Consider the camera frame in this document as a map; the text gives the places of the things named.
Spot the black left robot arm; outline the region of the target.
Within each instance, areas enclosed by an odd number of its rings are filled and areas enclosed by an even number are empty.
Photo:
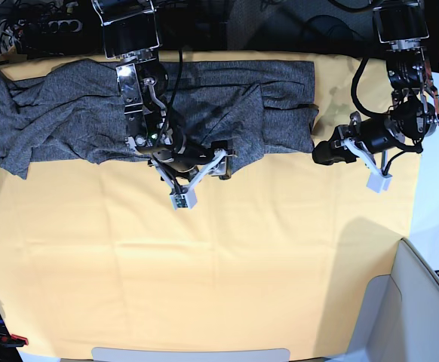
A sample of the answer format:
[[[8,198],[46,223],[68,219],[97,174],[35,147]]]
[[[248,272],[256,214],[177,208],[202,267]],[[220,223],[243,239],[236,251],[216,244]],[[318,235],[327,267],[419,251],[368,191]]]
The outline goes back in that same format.
[[[439,126],[439,93],[434,85],[428,56],[422,41],[429,37],[419,1],[371,1],[351,8],[338,1],[333,5],[356,14],[372,11],[379,42],[390,47],[385,66],[392,88],[392,105],[385,112],[367,109],[358,97],[358,85],[367,67],[364,57],[352,79],[351,99],[356,108],[348,124],[335,127],[332,136],[316,145],[312,159],[330,166],[363,159],[364,163],[388,174],[397,149],[398,156],[420,154],[422,142]]]

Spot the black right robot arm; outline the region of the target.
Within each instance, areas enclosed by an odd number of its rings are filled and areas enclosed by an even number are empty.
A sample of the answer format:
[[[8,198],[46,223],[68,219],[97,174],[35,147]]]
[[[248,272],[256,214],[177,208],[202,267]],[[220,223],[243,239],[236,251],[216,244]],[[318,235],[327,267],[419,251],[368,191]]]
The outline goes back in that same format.
[[[105,55],[116,59],[118,90],[127,121],[126,143],[176,188],[179,179],[230,179],[233,151],[226,141],[205,147],[186,136],[166,97],[168,74],[158,58],[161,37],[151,1],[94,1]]]

